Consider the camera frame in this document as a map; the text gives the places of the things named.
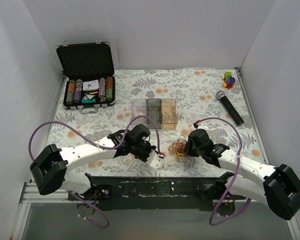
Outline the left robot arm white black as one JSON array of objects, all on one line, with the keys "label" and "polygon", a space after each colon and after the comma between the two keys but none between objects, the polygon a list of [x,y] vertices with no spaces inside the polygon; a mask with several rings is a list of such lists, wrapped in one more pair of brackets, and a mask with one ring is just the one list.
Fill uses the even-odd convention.
[{"label": "left robot arm white black", "polygon": [[76,173],[74,170],[95,161],[128,154],[152,168],[160,169],[164,163],[163,156],[158,147],[147,140],[150,134],[145,125],[139,124],[131,130],[119,130],[95,142],[75,147],[46,146],[30,165],[39,193],[45,196],[57,190],[73,191],[85,200],[91,200],[96,196],[96,187],[86,173]]}]

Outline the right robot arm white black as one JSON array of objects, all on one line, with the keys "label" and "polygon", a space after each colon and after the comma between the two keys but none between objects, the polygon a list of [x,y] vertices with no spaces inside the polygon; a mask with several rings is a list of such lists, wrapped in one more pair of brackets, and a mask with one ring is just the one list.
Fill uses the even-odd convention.
[{"label": "right robot arm white black", "polygon": [[288,165],[277,167],[238,156],[228,146],[214,144],[200,128],[188,135],[185,152],[227,171],[216,182],[220,198],[231,195],[250,198],[265,204],[284,220],[290,220],[299,211],[300,179]]}]

